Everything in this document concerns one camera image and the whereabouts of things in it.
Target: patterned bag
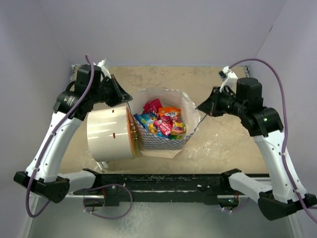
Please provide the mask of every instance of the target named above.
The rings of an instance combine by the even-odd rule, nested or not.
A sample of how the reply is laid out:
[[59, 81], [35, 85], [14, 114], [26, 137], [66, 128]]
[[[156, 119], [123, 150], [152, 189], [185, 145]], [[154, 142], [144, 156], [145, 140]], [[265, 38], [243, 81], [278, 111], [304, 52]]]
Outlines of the patterned bag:
[[186, 133], [183, 134], [183, 139], [180, 140], [158, 137], [149, 133], [134, 116], [132, 116], [137, 129], [138, 138], [146, 150], [181, 150], [186, 142], [193, 136], [200, 121], [200, 115], [196, 110], [196, 106], [183, 91], [147, 88], [137, 91], [133, 95], [133, 101], [129, 103], [131, 114], [141, 114], [145, 103], [156, 98], [160, 99], [163, 107], [174, 106], [181, 109], [181, 120], [186, 125]]

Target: white cylinder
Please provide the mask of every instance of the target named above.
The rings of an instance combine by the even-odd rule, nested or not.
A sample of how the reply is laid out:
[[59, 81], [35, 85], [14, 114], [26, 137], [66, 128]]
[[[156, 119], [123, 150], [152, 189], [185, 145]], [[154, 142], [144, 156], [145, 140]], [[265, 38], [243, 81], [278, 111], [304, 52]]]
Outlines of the white cylinder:
[[126, 106], [92, 111], [88, 114], [87, 140], [97, 162], [133, 159], [134, 133]]

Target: orange snack package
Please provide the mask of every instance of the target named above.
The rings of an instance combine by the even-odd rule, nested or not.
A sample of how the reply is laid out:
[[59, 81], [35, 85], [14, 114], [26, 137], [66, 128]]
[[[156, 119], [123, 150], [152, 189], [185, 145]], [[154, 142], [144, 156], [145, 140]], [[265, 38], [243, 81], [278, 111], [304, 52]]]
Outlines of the orange snack package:
[[180, 119], [180, 112], [181, 110], [176, 107], [165, 107], [165, 108], [159, 108], [158, 114], [160, 118], [163, 118], [164, 115], [169, 116], [172, 118], [172, 120], [179, 120]]

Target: gray wall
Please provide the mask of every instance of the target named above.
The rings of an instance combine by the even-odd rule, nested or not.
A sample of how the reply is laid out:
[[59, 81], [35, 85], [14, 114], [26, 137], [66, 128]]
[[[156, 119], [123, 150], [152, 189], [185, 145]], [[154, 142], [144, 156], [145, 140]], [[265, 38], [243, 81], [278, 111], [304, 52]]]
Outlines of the gray wall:
[[0, 1], [0, 237], [26, 217], [25, 189], [13, 182], [36, 154], [71, 67], [35, 0]]
[[[286, 93], [289, 121], [288, 149], [307, 190], [317, 194], [317, 2], [288, 0], [264, 42], [258, 57], [279, 73]], [[276, 79], [260, 63], [251, 75], [264, 87], [264, 103], [281, 112]], [[317, 225], [302, 211], [298, 214], [305, 237], [316, 237]]]
[[71, 63], [225, 65], [257, 54], [286, 0], [39, 2]]

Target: beige tabletop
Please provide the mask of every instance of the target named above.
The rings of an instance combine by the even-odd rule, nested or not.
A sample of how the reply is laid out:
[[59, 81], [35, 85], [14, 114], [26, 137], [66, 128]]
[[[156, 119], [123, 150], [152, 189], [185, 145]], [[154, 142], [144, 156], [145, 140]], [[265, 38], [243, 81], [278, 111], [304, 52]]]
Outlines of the beige tabletop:
[[[129, 94], [160, 87], [185, 91], [199, 105], [219, 86], [220, 67], [208, 66], [118, 66], [110, 72]], [[245, 77], [242, 67], [234, 68], [238, 77]], [[105, 104], [94, 110], [105, 109]], [[60, 166], [61, 173], [89, 168], [101, 172], [92, 158], [86, 136], [87, 119], [73, 136]], [[139, 156], [133, 160], [109, 162], [106, 173], [222, 173], [238, 168], [245, 173], [267, 173], [261, 154], [247, 130], [235, 116], [206, 117], [199, 129], [174, 158]]]

